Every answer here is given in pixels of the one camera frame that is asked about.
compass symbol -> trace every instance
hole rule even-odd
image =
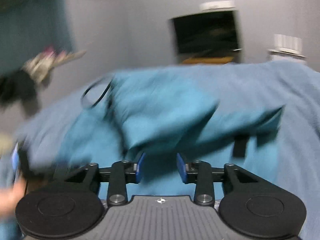
[[[166,202],[167,200],[165,200],[164,198],[159,198],[157,199],[157,202],[160,204],[163,204],[164,202]]]

metal screw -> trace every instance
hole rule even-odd
[[[212,197],[207,194],[202,194],[197,197],[197,200],[202,203],[208,203],[208,202],[212,201]]]
[[[112,195],[109,200],[113,203],[120,203],[122,201],[124,201],[124,196],[123,195],[119,195],[119,194],[116,194],[116,195]]]

black strap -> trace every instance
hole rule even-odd
[[[87,89],[86,89],[86,91],[82,94],[82,96],[81,96],[81,105],[82,105],[82,107],[83,108],[93,108],[93,107],[95,107],[103,98],[104,98],[104,96],[106,95],[106,93],[108,92],[108,90],[109,90],[109,88],[110,88],[110,83],[111,82],[109,82],[109,84],[107,85],[107,87],[106,87],[106,89],[104,90],[104,92],[101,94],[101,96],[99,97],[99,99],[94,103],[94,104],[92,104],[91,106],[89,106],[89,107],[84,107],[84,98],[85,98],[85,96],[87,95],[87,93],[89,93],[89,91],[92,89],[92,88],[94,88],[95,86],[97,86],[98,84],[100,84],[103,80],[105,80],[106,78],[105,77],[103,77],[103,78],[101,78],[101,79],[99,79],[98,81],[96,81],[96,82],[94,82],[90,87],[88,87]]]
[[[232,157],[244,158],[247,143],[250,139],[249,135],[237,135],[235,136],[235,144],[233,145]]]

white wall fixture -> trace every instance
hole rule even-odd
[[[229,9],[235,7],[235,1],[213,1],[200,4],[200,11]]]
[[[278,51],[302,54],[302,39],[282,34],[275,34],[275,48]]]

black loop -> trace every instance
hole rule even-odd
[[[108,92],[109,88],[110,88],[110,84],[111,82],[109,82],[109,84],[107,85],[106,89],[104,90],[104,92],[101,94],[101,96],[98,98],[98,100],[92,104],[90,107],[84,107],[84,98],[85,96],[87,95],[87,93],[89,93],[89,91],[94,88],[95,86],[97,86],[98,84],[100,84],[104,79],[106,79],[105,77],[99,79],[98,81],[94,82],[92,85],[90,85],[86,90],[85,92],[82,94],[81,96],[81,105],[83,108],[93,108],[95,107],[103,98],[104,96],[106,95],[106,93]]]

